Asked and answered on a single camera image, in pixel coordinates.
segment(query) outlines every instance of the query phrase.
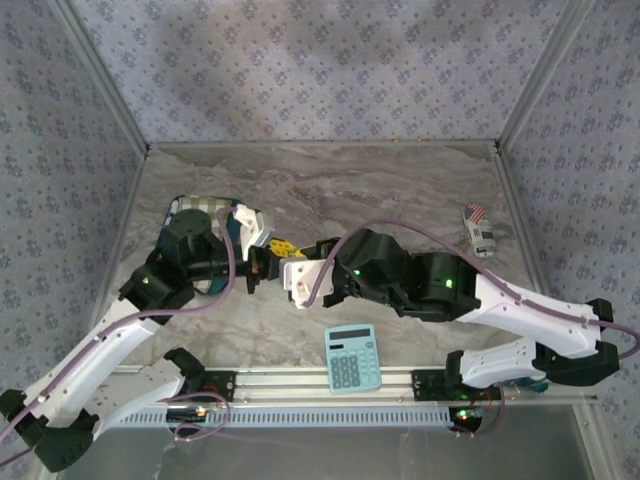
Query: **cable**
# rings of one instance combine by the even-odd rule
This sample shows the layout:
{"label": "cable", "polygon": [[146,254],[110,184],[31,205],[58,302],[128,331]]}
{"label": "cable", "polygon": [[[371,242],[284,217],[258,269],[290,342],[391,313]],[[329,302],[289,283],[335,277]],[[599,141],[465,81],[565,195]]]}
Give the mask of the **cable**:
{"label": "cable", "polygon": [[211,397],[222,402],[225,408],[227,409],[224,420],[220,422],[220,425],[218,425],[216,428],[214,428],[213,430],[207,433],[203,433],[202,435],[198,435],[197,437],[184,437],[184,438],[178,435],[178,432],[180,430],[184,428],[195,428],[196,430],[202,430],[202,427],[195,423],[189,423],[189,422],[181,423],[176,427],[176,429],[173,432],[173,434],[175,435],[176,441],[196,442],[198,440],[211,437],[212,435],[215,435],[220,430],[222,430],[231,421],[231,405],[229,405],[229,401],[226,398],[224,398],[222,395],[218,393],[213,393],[213,392],[185,393],[184,395],[176,395],[175,397],[165,398],[164,400],[161,400],[161,401],[162,402],[179,402],[181,400],[188,400],[193,397]]}
{"label": "cable", "polygon": [[491,392],[489,392],[489,389],[488,389],[488,388],[485,388],[485,389],[484,389],[484,390],[482,390],[482,391],[477,391],[477,392],[476,392],[476,396],[475,396],[475,398],[473,399],[473,401],[472,401],[469,405],[467,405],[466,407],[464,407],[464,408],[465,408],[465,410],[468,410],[468,409],[470,409],[470,408],[473,408],[473,406],[476,404],[476,402],[480,399],[480,394],[481,394],[481,393],[484,393],[484,395],[487,397],[487,400],[489,400],[489,405],[487,405],[486,407],[482,407],[482,409],[483,409],[485,412],[487,412],[487,411],[491,408],[491,405],[493,404],[493,399],[491,398]]}
{"label": "cable", "polygon": [[498,428],[498,425],[502,423],[502,420],[504,419],[506,407],[507,407],[507,400],[504,396],[504,386],[502,385],[502,383],[496,383],[494,384],[494,386],[497,387],[498,390],[500,390],[500,405],[498,406],[498,414],[496,415],[496,418],[493,420],[491,425],[489,425],[487,428],[483,430],[480,430],[479,432],[472,432],[470,430],[467,430],[464,427],[455,425],[454,428],[456,429],[458,434],[465,433],[469,438],[484,436],[493,432],[496,428]]}
{"label": "cable", "polygon": [[313,302],[316,300],[316,297],[318,296],[318,291],[320,290],[320,285],[322,284],[322,280],[324,279],[325,275],[329,271],[329,268],[331,267],[331,263],[336,258],[336,256],[338,255],[338,252],[345,245],[345,243],[347,243],[347,241],[351,237],[353,237],[358,231],[362,230],[363,228],[368,227],[370,225],[378,225],[378,224],[398,225],[400,227],[413,230],[414,232],[420,233],[430,238],[431,240],[439,243],[446,249],[458,255],[465,262],[467,262],[469,265],[475,268],[478,272],[484,275],[486,279],[489,280],[489,282],[493,283],[498,289],[500,289],[502,292],[504,292],[509,297],[514,299],[516,302],[521,302],[522,305],[526,305],[529,308],[532,308],[533,310],[536,310],[540,313],[544,313],[545,315],[560,318],[562,320],[567,320],[569,322],[577,323],[583,326],[594,325],[597,327],[618,330],[620,332],[631,335],[632,337],[635,338],[636,343],[629,350],[618,355],[618,358],[621,360],[624,358],[629,358],[632,355],[635,355],[636,353],[638,353],[638,351],[640,351],[640,333],[636,332],[635,330],[625,325],[618,325],[615,323],[603,322],[601,320],[587,320],[582,317],[578,317],[576,315],[569,315],[564,312],[558,312],[551,308],[545,307],[544,305],[540,305],[532,300],[523,299],[522,295],[520,295],[518,292],[510,288],[500,278],[498,278],[493,273],[491,273],[479,260],[473,258],[471,255],[467,254],[466,252],[463,252],[455,245],[446,241],[444,238],[439,237],[435,233],[430,232],[426,228],[423,228],[420,225],[416,225],[411,222],[406,222],[404,220],[398,220],[395,218],[376,218],[374,220],[369,220],[367,222],[361,223],[360,225],[355,227],[353,230],[345,234],[342,238],[340,238],[340,240],[338,240],[338,242],[334,245],[334,247],[331,249],[331,252],[325,259],[325,262],[322,265],[322,268],[320,269],[320,272],[318,274],[318,278],[316,278],[316,282],[313,284],[313,288],[311,289],[311,295],[309,296],[309,300],[307,300],[305,303],[302,304],[303,307],[309,308],[311,305],[313,305]]}
{"label": "cable", "polygon": [[20,453],[16,453],[13,457],[7,458],[6,460],[3,460],[2,462],[0,462],[0,468],[4,468],[8,466],[10,463],[15,462],[16,460],[24,457],[26,454],[31,453],[32,451],[33,451],[33,447],[29,447],[21,451]]}
{"label": "cable", "polygon": [[227,297],[231,294],[231,291],[233,290],[233,284],[236,279],[236,269],[231,268],[233,265],[235,265],[235,262],[236,262],[235,253],[233,251],[233,242],[231,241],[231,236],[229,235],[229,231],[227,230],[223,215],[225,213],[233,213],[235,211],[236,211],[235,207],[224,207],[216,211],[216,218],[220,223],[220,232],[222,233],[222,238],[224,239],[225,247],[227,248],[227,259],[229,261],[230,268],[229,268],[229,281],[226,287],[224,288],[224,290],[220,293],[220,295],[218,295],[215,298],[213,302],[208,303],[207,305],[202,305],[200,307],[186,308],[181,310],[161,310],[161,309],[145,310],[141,312],[132,313],[131,315],[127,315],[126,317],[123,317],[120,320],[113,322],[107,328],[105,328],[100,333],[98,333],[91,341],[89,341],[89,343],[87,343],[78,352],[78,354],[75,357],[73,357],[73,359],[71,359],[69,363],[67,363],[67,365],[65,365],[60,370],[60,372],[49,383],[49,385],[47,385],[36,398],[34,398],[25,408],[23,408],[20,411],[20,413],[18,413],[18,415],[15,416],[15,418],[13,418],[13,420],[9,422],[9,424],[5,427],[5,429],[2,430],[2,433],[0,433],[0,443],[2,443],[9,436],[11,431],[13,431],[15,426],[18,423],[20,423],[20,421],[24,417],[26,417],[39,403],[44,402],[49,397],[49,395],[51,395],[51,392],[53,392],[58,387],[58,385],[60,385],[60,383],[62,383],[62,381],[64,381],[70,375],[70,373],[78,366],[78,364],[82,360],[84,360],[84,358],[94,348],[96,348],[97,345],[101,344],[106,337],[108,337],[115,331],[119,330],[122,327],[126,327],[134,323],[138,319],[142,320],[143,318],[153,317],[157,315],[167,316],[167,315],[184,315],[189,313],[202,313],[202,312],[206,312],[207,310],[216,308],[217,306],[222,304],[222,302],[224,302],[227,299]]}

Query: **american flag pattern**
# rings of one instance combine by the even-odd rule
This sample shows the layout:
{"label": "american flag pattern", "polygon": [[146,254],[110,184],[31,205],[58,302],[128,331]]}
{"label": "american flag pattern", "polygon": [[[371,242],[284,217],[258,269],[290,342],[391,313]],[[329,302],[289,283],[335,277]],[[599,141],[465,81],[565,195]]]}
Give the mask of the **american flag pattern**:
{"label": "american flag pattern", "polygon": [[467,205],[467,208],[464,210],[464,218],[472,223],[478,223],[485,218],[486,213],[482,205],[471,203]]}

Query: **calculator display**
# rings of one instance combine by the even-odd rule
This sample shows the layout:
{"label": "calculator display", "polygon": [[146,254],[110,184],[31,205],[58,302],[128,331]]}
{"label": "calculator display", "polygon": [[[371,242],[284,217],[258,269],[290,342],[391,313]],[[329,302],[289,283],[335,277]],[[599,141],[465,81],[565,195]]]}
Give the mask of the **calculator display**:
{"label": "calculator display", "polygon": [[330,340],[341,340],[343,338],[358,338],[358,337],[370,337],[371,330],[363,328],[361,330],[350,330],[346,332],[331,332],[329,333]]}

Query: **floral pattern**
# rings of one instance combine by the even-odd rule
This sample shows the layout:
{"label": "floral pattern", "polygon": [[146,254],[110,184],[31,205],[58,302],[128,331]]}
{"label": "floral pattern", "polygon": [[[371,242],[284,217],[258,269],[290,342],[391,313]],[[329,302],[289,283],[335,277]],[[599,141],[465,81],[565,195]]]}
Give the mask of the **floral pattern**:
{"label": "floral pattern", "polygon": [[[0,17],[4,391],[33,383],[84,335],[139,155],[43,2],[2,2]],[[14,434],[3,459],[22,448]],[[26,478],[27,467],[0,476]]]}
{"label": "floral pattern", "polygon": [[562,0],[74,0],[149,142],[496,138]]}

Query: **toy car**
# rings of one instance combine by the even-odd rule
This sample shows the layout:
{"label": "toy car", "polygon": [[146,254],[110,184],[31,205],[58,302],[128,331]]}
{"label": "toy car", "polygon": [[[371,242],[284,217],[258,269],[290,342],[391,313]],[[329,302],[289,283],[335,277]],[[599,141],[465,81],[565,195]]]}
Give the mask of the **toy car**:
{"label": "toy car", "polygon": [[484,207],[477,203],[467,205],[462,219],[474,255],[483,258],[491,257],[496,251],[496,241]]}

